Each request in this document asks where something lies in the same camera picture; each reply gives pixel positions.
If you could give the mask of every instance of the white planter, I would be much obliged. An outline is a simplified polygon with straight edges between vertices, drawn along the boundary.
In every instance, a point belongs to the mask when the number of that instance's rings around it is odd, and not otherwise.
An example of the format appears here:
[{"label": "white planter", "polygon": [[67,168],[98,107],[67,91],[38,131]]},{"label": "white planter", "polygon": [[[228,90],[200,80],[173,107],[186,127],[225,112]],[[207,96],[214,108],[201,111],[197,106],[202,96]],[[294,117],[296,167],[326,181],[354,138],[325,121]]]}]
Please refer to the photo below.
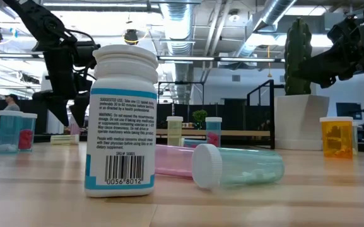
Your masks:
[{"label": "white planter", "polygon": [[329,97],[291,95],[274,98],[276,148],[322,150],[319,119],[326,117]]}]

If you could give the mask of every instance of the clear pill bottle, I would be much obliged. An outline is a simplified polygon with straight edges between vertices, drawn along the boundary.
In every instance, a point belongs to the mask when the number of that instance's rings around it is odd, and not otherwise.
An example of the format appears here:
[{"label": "clear pill bottle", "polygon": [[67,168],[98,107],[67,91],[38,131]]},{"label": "clear pill bottle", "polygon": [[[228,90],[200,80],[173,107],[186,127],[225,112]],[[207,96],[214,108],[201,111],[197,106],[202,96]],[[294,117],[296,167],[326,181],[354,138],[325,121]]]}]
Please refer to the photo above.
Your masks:
[{"label": "clear pill bottle", "polygon": [[156,55],[109,45],[93,52],[85,192],[90,197],[153,191],[156,143]]}]

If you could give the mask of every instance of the potted plant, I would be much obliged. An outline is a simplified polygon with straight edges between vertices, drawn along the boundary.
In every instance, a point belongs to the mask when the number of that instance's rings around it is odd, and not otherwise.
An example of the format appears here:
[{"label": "potted plant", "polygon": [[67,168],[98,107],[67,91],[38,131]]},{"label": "potted plant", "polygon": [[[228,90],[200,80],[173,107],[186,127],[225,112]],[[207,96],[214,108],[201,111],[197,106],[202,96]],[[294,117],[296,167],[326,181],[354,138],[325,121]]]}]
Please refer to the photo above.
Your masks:
[{"label": "potted plant", "polygon": [[206,120],[206,117],[207,117],[207,111],[205,110],[197,110],[193,112],[193,118],[196,121],[197,129],[200,130],[203,128],[203,123]]},{"label": "potted plant", "polygon": [[311,95],[311,82],[294,77],[300,63],[311,57],[312,34],[303,19],[296,19],[285,44],[286,96],[274,99],[276,148],[321,150],[319,119],[326,117],[329,97]]}]

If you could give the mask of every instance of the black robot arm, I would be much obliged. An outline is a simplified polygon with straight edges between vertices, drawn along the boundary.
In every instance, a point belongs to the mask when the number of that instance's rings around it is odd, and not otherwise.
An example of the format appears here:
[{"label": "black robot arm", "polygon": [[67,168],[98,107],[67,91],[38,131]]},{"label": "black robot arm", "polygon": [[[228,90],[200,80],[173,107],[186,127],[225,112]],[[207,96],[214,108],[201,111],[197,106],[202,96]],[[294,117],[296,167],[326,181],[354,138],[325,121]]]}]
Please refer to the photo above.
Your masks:
[{"label": "black robot arm", "polygon": [[364,73],[364,17],[347,16],[333,26],[327,37],[333,43],[331,49],[301,62],[295,77],[328,88],[336,82],[336,76],[347,80]]},{"label": "black robot arm", "polygon": [[[89,104],[91,81],[86,80],[89,68],[96,62],[92,52],[100,46],[91,41],[80,42],[72,34],[77,31],[65,28],[62,21],[49,10],[32,0],[3,0],[28,28],[37,40],[33,51],[41,51],[44,55],[52,90],[36,92],[35,101],[45,102],[47,108],[64,124],[68,125],[66,105],[74,100],[70,107],[79,126],[83,125],[85,110]],[[74,72],[74,66],[84,67]]]}]

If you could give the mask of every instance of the desk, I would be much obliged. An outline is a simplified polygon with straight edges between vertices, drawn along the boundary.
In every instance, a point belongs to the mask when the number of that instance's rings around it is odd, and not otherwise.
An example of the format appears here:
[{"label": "desk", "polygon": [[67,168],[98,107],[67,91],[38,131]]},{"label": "desk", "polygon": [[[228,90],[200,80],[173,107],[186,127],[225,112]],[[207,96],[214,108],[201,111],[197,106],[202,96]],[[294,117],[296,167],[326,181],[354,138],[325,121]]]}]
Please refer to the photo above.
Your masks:
[{"label": "desk", "polygon": [[[168,134],[168,129],[157,129],[156,136],[163,136]],[[205,130],[182,129],[182,136],[205,136]],[[270,136],[269,131],[234,131],[222,130],[222,136]]]},{"label": "desk", "polygon": [[85,152],[85,143],[36,144],[32,154],[0,156],[0,226],[364,227],[364,153],[352,162],[279,151],[286,173],[273,185],[212,194],[157,176],[149,196],[91,199]]}]

